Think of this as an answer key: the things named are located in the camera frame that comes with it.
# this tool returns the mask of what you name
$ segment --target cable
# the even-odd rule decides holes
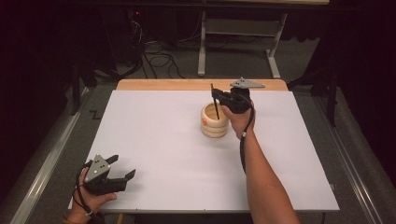
[[[92,161],[89,161],[78,169],[78,172],[76,174],[76,188],[73,190],[73,201],[76,202],[80,207],[82,207],[84,209],[84,211],[87,213],[87,216],[91,217],[91,219],[88,223],[106,224],[104,217],[100,213],[94,213],[91,210],[91,208],[85,203],[84,197],[82,197],[81,187],[84,187],[84,185],[79,184],[79,176],[81,175],[81,172],[84,170],[84,168],[90,167],[91,164],[92,164]],[[75,196],[74,196],[75,191],[77,191],[77,193],[78,193],[80,203],[75,199]]]
[[[152,51],[152,52],[147,52],[147,48],[150,47],[150,46],[153,46],[153,45],[160,46],[160,49],[158,49],[156,51]],[[178,66],[176,64],[176,61],[175,61],[175,58],[169,53],[162,53],[162,51],[163,51],[163,45],[161,45],[158,41],[151,41],[151,42],[146,43],[145,50],[144,50],[144,53],[143,53],[144,56],[145,56],[146,62],[150,66],[151,71],[154,74],[155,78],[158,78],[158,76],[157,76],[157,73],[155,72],[154,68],[155,67],[156,68],[164,67],[164,66],[166,66],[168,64],[169,64],[169,67],[168,67],[167,73],[168,73],[168,76],[170,78],[173,78],[172,75],[171,75],[172,66],[175,66],[175,68],[177,70],[177,75],[179,77],[185,78],[185,77],[183,77],[180,74],[180,71],[179,71]],[[154,63],[158,59],[165,59],[165,62],[159,63],[159,64]]]
[[[182,46],[186,46],[186,47],[195,47],[195,46],[198,46],[198,45],[200,45],[201,44],[201,39],[198,39],[197,37],[199,37],[201,35],[201,33],[200,34],[197,34],[197,35],[195,35],[195,36],[192,36],[192,37],[190,37],[189,39],[184,39],[184,40],[179,40],[179,44],[180,45],[182,45]],[[187,42],[189,41],[189,40],[194,40],[191,44],[187,44]]]
[[[144,65],[142,65],[142,69],[143,69],[143,73],[145,74],[146,79],[149,79]]]
[[[231,43],[253,43],[259,39],[265,38],[262,36],[251,35],[251,37],[253,37],[251,40],[241,40],[234,36],[235,35],[210,35],[209,38],[212,39],[214,42],[223,42],[223,43],[219,47],[211,47],[209,44],[206,44],[206,47],[209,49],[222,49]]]
[[[198,35],[200,35],[201,33],[200,33],[200,34],[197,34],[197,35],[195,35],[195,33],[197,32],[197,30],[198,30],[198,28],[199,28],[199,25],[201,24],[201,19],[202,19],[202,12],[200,12],[200,14],[199,14],[197,25],[195,26],[195,30],[194,30],[194,32],[192,32],[192,34],[190,35],[190,37],[187,37],[187,38],[185,38],[185,39],[178,40],[177,42],[184,42],[184,41],[187,41],[187,40],[190,40],[190,39],[194,39],[195,37],[197,37]]]
[[[239,144],[239,154],[240,154],[240,157],[241,157],[242,168],[244,169],[244,172],[246,173],[247,170],[246,170],[246,163],[245,163],[245,138],[247,136],[248,126],[250,126],[250,124],[251,124],[251,122],[253,121],[253,118],[254,118],[254,106],[249,101],[249,99],[246,98],[245,96],[243,96],[243,95],[238,95],[238,96],[243,98],[244,101],[246,101],[249,104],[249,107],[250,107],[250,117],[248,119],[247,126],[245,127],[244,131],[242,132],[241,142]]]
[[[96,77],[99,77],[101,79],[105,79],[105,80],[111,80],[111,79],[116,79],[116,80],[122,80],[124,78],[126,78],[127,76],[135,73],[137,70],[140,69],[140,67],[143,66],[143,60],[141,58],[141,51],[143,51],[141,49],[141,46],[139,46],[141,40],[142,40],[142,35],[143,35],[143,31],[142,31],[142,27],[140,26],[140,24],[136,21],[133,21],[132,19],[129,20],[130,22],[130,26],[131,26],[131,32],[129,33],[129,39],[131,40],[131,44],[132,44],[132,51],[134,51],[134,54],[138,56],[138,58],[134,58],[132,57],[132,61],[136,61],[134,64],[134,67],[127,71],[124,74],[119,74],[117,71],[111,70],[111,69],[106,69],[103,66],[99,66],[100,70],[103,70],[104,73],[108,74],[109,77],[107,76],[102,76],[99,75],[97,73],[95,73]]]

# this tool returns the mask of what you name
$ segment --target finger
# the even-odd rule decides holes
[[[97,196],[95,200],[97,203],[102,205],[104,203],[117,200],[117,195],[115,193],[108,193],[108,194]]]
[[[87,175],[88,170],[89,170],[88,167],[85,167],[85,168],[82,170],[81,174],[79,175],[78,183],[79,183],[80,185],[83,185],[83,184],[84,184],[84,178],[85,178],[85,175]]]
[[[225,115],[227,118],[230,118],[230,117],[233,115],[233,112],[230,110],[230,108],[228,108],[227,105],[222,105],[222,106],[221,106],[221,109],[222,109],[224,115]]]

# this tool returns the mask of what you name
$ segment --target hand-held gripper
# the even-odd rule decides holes
[[[213,99],[219,100],[221,105],[226,105],[235,114],[242,114],[250,109],[250,91],[249,88],[263,88],[262,84],[240,78],[235,82],[231,83],[230,92],[221,91],[214,89],[212,86],[212,97]]]
[[[118,155],[114,155],[105,160],[100,155],[96,155],[93,161],[89,161],[87,164],[90,170],[84,178],[85,189],[95,195],[125,191],[127,182],[134,178],[135,170],[132,170],[124,178],[107,178],[111,168],[110,164],[117,161],[118,158]]]

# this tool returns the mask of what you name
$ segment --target metal rod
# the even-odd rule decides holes
[[[210,88],[213,90],[213,83],[210,83]],[[218,119],[220,119],[219,110],[218,110],[218,103],[216,102],[215,97],[213,97],[213,103],[215,104],[216,115],[218,116]]]

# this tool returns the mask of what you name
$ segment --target dark background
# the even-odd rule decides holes
[[[363,7],[360,12],[332,16],[290,13],[282,39],[321,37],[307,73],[333,64],[352,113],[396,185],[395,8],[378,1],[332,1],[335,3],[363,3]],[[173,44],[193,31],[198,16],[191,11],[141,11],[145,13],[138,19],[145,32]],[[64,111],[64,92],[71,81],[75,50],[85,52],[87,57],[100,56],[95,60],[109,68],[115,61],[130,57],[115,53],[119,52],[120,41],[111,43],[106,35],[111,19],[103,21],[103,15],[111,13],[59,7],[49,0],[0,3],[1,202]],[[120,24],[115,31],[127,32],[124,28]]]

